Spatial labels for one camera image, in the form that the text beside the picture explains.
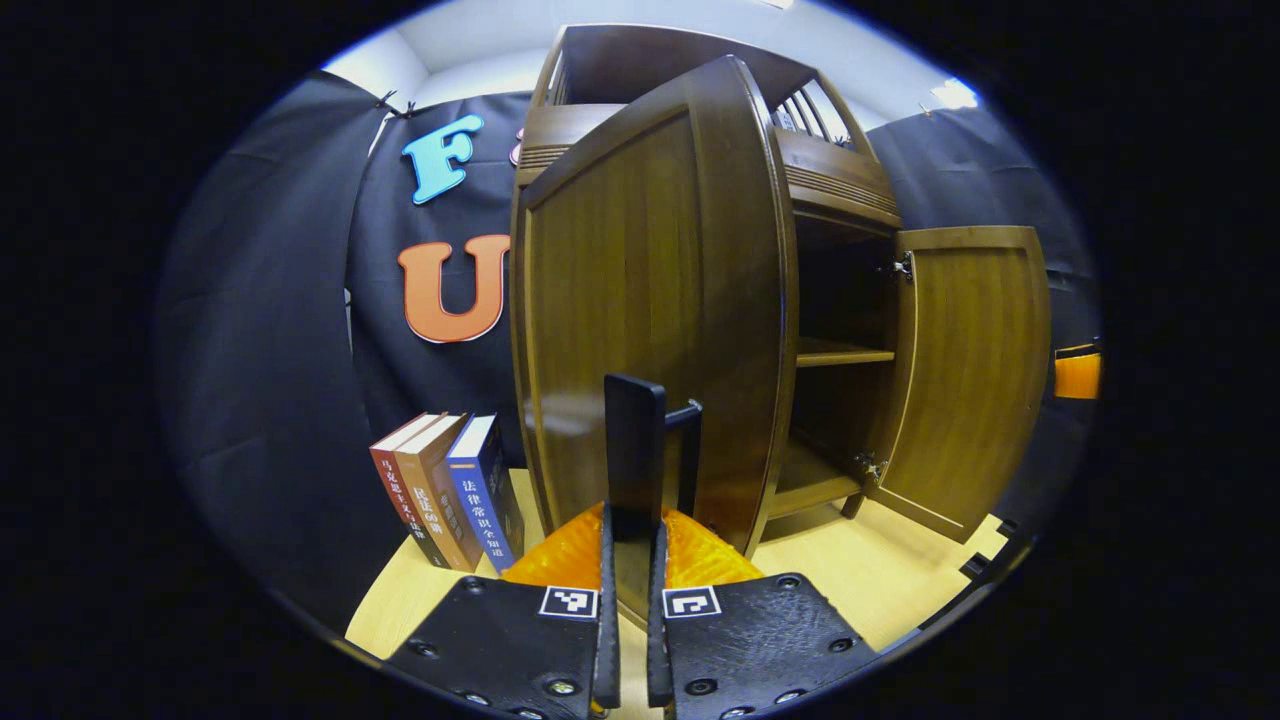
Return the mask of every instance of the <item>letter u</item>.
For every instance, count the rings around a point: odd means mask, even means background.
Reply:
[[[453,254],[447,242],[415,245],[399,254],[404,268],[404,319],[410,329],[429,342],[465,342],[493,329],[502,318],[506,288],[502,256],[511,249],[511,236],[483,234],[463,246],[476,261],[476,300],[470,310],[454,315],[440,302],[444,261]]]

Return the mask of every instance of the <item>open cabinet door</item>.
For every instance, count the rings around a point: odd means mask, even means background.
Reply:
[[[746,65],[726,55],[641,96],[517,204],[516,387],[545,529],[607,498],[603,383],[625,373],[664,386],[668,411],[704,405],[694,516],[745,550],[777,483],[796,342],[791,200]]]
[[[1012,478],[1048,369],[1048,282],[1036,231],[966,227],[897,234],[893,410],[867,496],[957,542]]]

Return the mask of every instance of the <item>letter f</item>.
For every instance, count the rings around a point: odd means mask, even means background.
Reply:
[[[467,177],[466,170],[449,164],[449,158],[460,163],[470,160],[471,137],[461,133],[476,132],[483,127],[484,119],[471,114],[404,146],[401,155],[408,155],[413,159],[413,173],[417,176],[417,190],[413,191],[415,205],[426,202]]]

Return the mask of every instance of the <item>book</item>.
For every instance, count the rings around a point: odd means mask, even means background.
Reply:
[[[480,547],[500,575],[525,553],[525,520],[498,442],[495,415],[471,418],[447,462]]]
[[[426,527],[422,525],[422,518],[419,515],[417,509],[413,507],[412,491],[404,487],[399,464],[396,461],[397,447],[429,428],[440,418],[444,418],[444,415],[424,413],[401,425],[392,434],[371,445],[369,454],[374,457],[374,468],[378,469],[378,475],[383,479],[383,488],[387,489],[387,496],[390,497],[392,505],[396,507],[396,514],[404,523],[404,529],[413,536],[417,546],[422,548],[422,555],[426,555],[431,565],[448,568],[449,561],[445,560],[440,548],[435,546],[435,542],[428,534]]]
[[[457,489],[444,465],[444,455],[466,427],[466,416],[451,415],[433,423],[396,448],[396,461],[422,525],[444,553],[449,568],[471,573],[480,562],[480,542],[471,524],[461,516]]]

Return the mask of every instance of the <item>red book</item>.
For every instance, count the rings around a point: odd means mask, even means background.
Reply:
[[[449,562],[426,532],[422,518],[413,506],[412,489],[402,479],[399,464],[396,460],[396,448],[412,439],[413,436],[421,433],[443,416],[443,413],[439,415],[424,413],[369,447],[369,454],[374,457],[374,466],[378,469],[378,475],[383,479],[387,496],[390,497],[396,512],[404,523],[404,529],[413,536],[419,547],[422,548],[422,553],[436,568],[448,568]]]

